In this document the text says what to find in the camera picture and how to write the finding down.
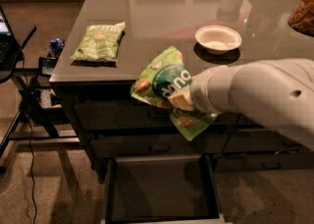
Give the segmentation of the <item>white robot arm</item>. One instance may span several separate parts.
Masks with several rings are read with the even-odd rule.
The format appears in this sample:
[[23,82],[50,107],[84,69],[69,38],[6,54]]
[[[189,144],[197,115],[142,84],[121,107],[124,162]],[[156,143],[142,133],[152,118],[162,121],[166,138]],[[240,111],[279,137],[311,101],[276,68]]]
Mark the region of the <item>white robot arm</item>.
[[314,149],[314,61],[284,59],[209,68],[169,96],[182,110],[240,113]]

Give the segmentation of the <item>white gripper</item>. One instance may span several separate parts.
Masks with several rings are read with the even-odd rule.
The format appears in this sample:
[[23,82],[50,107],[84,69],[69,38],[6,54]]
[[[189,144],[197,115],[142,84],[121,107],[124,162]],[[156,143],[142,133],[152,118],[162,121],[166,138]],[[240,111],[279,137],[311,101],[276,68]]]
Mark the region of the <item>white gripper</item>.
[[193,78],[190,92],[186,86],[171,94],[168,100],[184,111],[193,111],[196,107],[201,112],[222,114],[229,105],[229,87],[227,66],[209,68]]

